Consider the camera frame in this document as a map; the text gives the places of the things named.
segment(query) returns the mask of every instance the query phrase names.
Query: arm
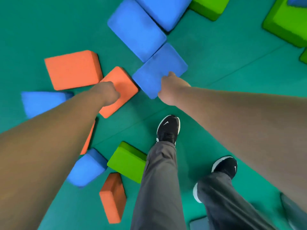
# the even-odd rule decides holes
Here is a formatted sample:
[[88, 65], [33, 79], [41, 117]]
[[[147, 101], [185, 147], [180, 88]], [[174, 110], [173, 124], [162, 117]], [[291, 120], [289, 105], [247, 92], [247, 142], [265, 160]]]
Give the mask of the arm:
[[306, 98], [194, 88], [171, 72], [159, 97], [307, 211]]
[[118, 98], [102, 82], [0, 135], [0, 229], [38, 228], [99, 110]]

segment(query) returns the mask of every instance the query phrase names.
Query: pant leg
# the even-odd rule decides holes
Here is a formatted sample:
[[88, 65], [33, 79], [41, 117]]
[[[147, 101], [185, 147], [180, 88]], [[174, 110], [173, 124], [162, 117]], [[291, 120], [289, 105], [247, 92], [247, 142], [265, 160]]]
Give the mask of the pant leg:
[[198, 181], [197, 196], [206, 207], [210, 230], [276, 229], [233, 188], [225, 173], [211, 173]]
[[148, 153], [131, 230], [186, 230], [179, 190], [176, 149], [166, 141]]

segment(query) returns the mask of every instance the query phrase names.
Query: orange foam block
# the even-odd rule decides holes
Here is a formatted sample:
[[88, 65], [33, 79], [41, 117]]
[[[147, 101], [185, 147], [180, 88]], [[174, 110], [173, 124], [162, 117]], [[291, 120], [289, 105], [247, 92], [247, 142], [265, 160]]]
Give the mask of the orange foam block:
[[83, 155], [83, 154], [86, 154], [87, 152], [87, 149], [88, 149], [88, 145], [90, 144], [90, 140], [91, 140], [91, 137], [92, 137], [92, 133], [93, 133], [93, 129], [94, 129], [94, 126], [95, 126], [95, 121], [94, 121], [94, 124], [92, 126], [92, 129], [90, 131], [90, 134], [88, 135], [87, 139], [86, 139], [86, 142], [82, 148], [82, 151], [80, 153], [80, 155]]
[[102, 71], [96, 53], [86, 50], [45, 59], [55, 90], [97, 84]]
[[132, 98], [138, 92], [138, 88], [125, 70], [118, 66], [109, 72], [101, 82], [104, 81], [113, 82], [115, 89], [120, 93], [120, 98], [114, 104], [105, 106], [99, 111], [104, 118], [107, 118]]
[[99, 195], [109, 223], [120, 223], [127, 199], [119, 173], [109, 174]]

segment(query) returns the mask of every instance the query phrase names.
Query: green foam block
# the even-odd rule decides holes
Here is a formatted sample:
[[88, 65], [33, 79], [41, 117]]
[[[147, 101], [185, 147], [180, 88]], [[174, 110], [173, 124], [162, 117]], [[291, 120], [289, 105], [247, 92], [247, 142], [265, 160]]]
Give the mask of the green foam block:
[[145, 164], [146, 154], [126, 142], [121, 142], [107, 166], [131, 180], [141, 183]]
[[300, 61], [304, 62], [307, 64], [307, 49], [303, 52], [303, 54], [300, 57]]
[[307, 8], [277, 0], [263, 22], [263, 28], [297, 47], [307, 46]]
[[215, 21], [224, 12], [229, 0], [193, 0], [190, 9]]

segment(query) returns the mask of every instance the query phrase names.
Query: black sneaker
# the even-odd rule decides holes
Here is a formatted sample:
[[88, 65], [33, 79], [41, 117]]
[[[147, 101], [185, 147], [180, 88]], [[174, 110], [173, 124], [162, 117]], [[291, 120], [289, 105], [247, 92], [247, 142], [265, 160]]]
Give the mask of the black sneaker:
[[238, 163], [232, 156], [225, 156], [218, 159], [212, 166], [211, 172], [222, 172], [227, 174], [231, 179], [235, 177], [238, 171]]
[[158, 126], [157, 142], [168, 141], [176, 145], [177, 136], [180, 131], [180, 120], [174, 115], [166, 116]]

